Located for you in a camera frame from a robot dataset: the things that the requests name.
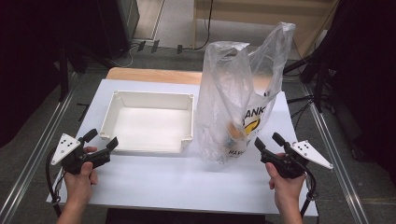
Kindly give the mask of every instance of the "metal stand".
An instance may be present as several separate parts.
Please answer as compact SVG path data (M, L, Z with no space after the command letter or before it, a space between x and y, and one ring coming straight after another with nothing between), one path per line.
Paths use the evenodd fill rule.
M107 69L110 69L112 67L115 67L114 64L106 61L104 58L99 57L89 49L86 49L85 47L76 44L76 43L67 43L66 41L62 41L62 45L60 47L60 54L59 54L59 63L60 63L60 73L61 73L61 96L59 98L59 102L62 102L64 100L64 97L66 94L69 92L69 75L68 75L68 70L67 70L67 62L70 62L71 65L73 66L73 69L76 72L79 73L85 73L87 69L87 64L84 63L81 53L85 54L91 58L93 58L95 61L99 62L102 64L104 67Z
M343 35L340 34L340 30L343 25L343 21L352 11L355 4L356 1L353 1L352 4L342 4L341 1L335 11L332 27L323 38L323 41L320 43L318 48L315 49L311 55L285 67L283 71L283 74L287 74L294 69L306 65L300 76L300 79L303 83L311 82L313 77L317 75L317 84L314 91L314 103L319 113L322 112L320 106L320 96L325 83L325 78L329 75L332 57L337 51L337 43L339 43L340 39L343 38Z

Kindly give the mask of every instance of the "wire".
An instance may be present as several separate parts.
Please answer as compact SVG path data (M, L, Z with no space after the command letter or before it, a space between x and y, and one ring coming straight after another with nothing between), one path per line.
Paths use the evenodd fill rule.
M129 67L129 66L134 62L134 58L132 57L132 50L133 50L134 48L138 47L138 46L139 46L139 44L133 43L132 46L131 46L131 48L129 49L129 56L131 57L131 62L128 63L127 65L120 65L120 64L114 62L113 60L111 60L111 62L113 62L113 63L114 63L116 66L118 66L118 67Z
M324 100L324 101L329 100L329 97L330 97L329 95L326 95L326 94L321 94L320 96L321 96L321 100ZM300 102L300 101L304 101L304 100L313 100L313 99L315 99L315 95L306 95L306 96L299 97L299 98L289 99L289 100L287 100L287 103L292 104L292 103L296 103L296 102Z
M47 160L46 160L46 178L47 178L47 185L48 185L48 187L49 187L49 194L50 194L50 196L51 196L51 198L52 198L52 206L53 206L53 209L55 210L55 212L56 212L56 215L58 216L58 217L60 217L61 216L61 213L62 213L62 211L61 211L61 207L59 206L59 204L58 204L58 202L59 202L59 200L60 200L60 197L59 197L59 195L57 194L57 193L55 193L55 191L53 190L53 188L52 188L52 181L50 180L50 161L51 161L51 158L52 158L52 156L53 156L53 154L55 153L55 151L56 151L56 147L54 147L50 152L49 152L49 155L48 155L48 157L47 157Z
M306 105L303 107L303 110L300 112L300 116L297 118L296 124L294 125L294 131L296 131L297 125L298 125L298 123L300 122L300 118L301 118L301 116L303 115L304 111L305 111L312 103L313 103L312 101L309 101L308 104L306 104Z
M145 47L147 47L147 48L154 48L153 46L150 46L150 45L145 45ZM177 48L169 48L169 47L155 47L155 48L157 48L157 49L172 49L172 50L178 50ZM190 50L190 51L195 51L195 49L182 49L182 50L186 50L186 51L188 51L188 50Z
M302 168L306 174L309 176L310 178L310 189L308 189L308 193L306 194L306 200L304 202L304 205L301 209L301 217L304 216L306 209L308 208L308 205L311 201L314 201L314 196L315 196L315 191L317 190L317 180L315 179L314 175L302 164L300 164L299 162L297 162L297 160L295 160L293 157L290 157L290 159L296 163L298 166L300 166L300 168Z
M212 9L213 9L213 0L210 1L210 10L209 10L209 20L207 22L207 39L206 42L199 47L198 49L202 49L204 46L206 46L207 42L209 42L209 37L210 37L210 22L212 21Z
M319 219L320 215L319 215L319 210L318 210L318 204L317 204L317 203L315 203L315 207L317 208L317 211L318 211L317 224L319 224L319 222L320 222L320 219Z
M283 74L285 77L299 77L301 75L300 67L297 67L298 74Z
M64 175L65 175L65 173L63 173L63 174L61 175L61 177L59 177L59 180L58 180L58 182L57 182L56 185L55 185L55 189L56 189L56 190L58 190L59 185L62 184L62 181L64 180Z
M206 6L205 5L204 5L204 14L206 14ZM204 18L204 25L205 25L206 31L209 32L209 30L207 29L207 26L206 26L206 18Z
M303 112L304 110L306 110L306 108L312 104L311 101L309 101L306 105L304 105L302 108L300 108L297 112L295 112L294 114L290 115L291 118L296 117L299 113Z
M305 58L302 58L302 60L303 60L306 64L309 64L309 65L318 64L318 63L309 63L309 62L307 62L307 61L305 60Z

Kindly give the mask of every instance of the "hand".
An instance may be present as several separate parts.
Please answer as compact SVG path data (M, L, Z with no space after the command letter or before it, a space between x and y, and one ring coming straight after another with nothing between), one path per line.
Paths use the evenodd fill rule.
M84 152L94 152L97 147L85 147ZM58 223L79 223L85 206L91 199L91 185L98 183L96 171L92 169L93 164L89 161L84 162L81 166L79 175L66 173L64 182L67 188L67 201L64 206Z
M275 203L284 223L303 223L299 211L299 197L305 176L283 178L271 162L265 163L270 189L275 189Z

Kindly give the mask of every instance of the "person's left hand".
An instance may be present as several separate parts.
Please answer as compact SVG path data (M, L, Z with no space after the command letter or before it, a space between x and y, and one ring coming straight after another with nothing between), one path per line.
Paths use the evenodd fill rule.
M84 151L94 152L97 147L85 147ZM98 182L98 176L96 171L92 169L91 162L85 162L81 166L79 175L72 175L66 173L64 175L64 181L67 188L67 202L75 205L85 207L90 201L92 196L91 185L96 185Z
M85 147L84 152L94 152L97 147ZM91 199L91 185L98 183L96 171L92 169L93 164L90 161L84 162L81 166L79 175L66 173L64 182L67 188L67 200L64 210L58 219L58 224L81 223L82 214L85 206Z

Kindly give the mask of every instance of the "aluminum rail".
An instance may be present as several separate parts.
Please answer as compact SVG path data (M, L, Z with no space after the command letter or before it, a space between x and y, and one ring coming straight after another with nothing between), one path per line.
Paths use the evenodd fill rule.
M72 85L69 93L67 93L65 96L64 101L60 102L55 108L55 111L53 112L44 132L41 134L40 139L35 145L35 149L33 150L28 162L26 162L26 165L24 166L20 176L8 194L6 202L0 211L0 223L8 224L11 222L11 219L17 211L24 193L33 179L38 165L42 161L44 155L47 153L46 149L50 144L50 140L54 135L62 117L64 116L64 112L69 106L74 90L77 86L77 83L79 82L79 75L74 73L70 81Z
M304 93L307 95L312 95L313 92L309 86L303 85ZM330 160L332 161L334 171L337 175L338 181L341 188L345 194L346 202L349 205L349 209L352 213L353 218L356 223L370 223L369 219L364 212L361 199L353 186L353 183L347 173L347 169L344 166L342 159L338 153L337 147L332 140L332 135L329 132L325 119L323 115L320 114L314 104L310 106L312 115L314 116L315 122L318 125L320 135L323 139L324 145L329 153Z

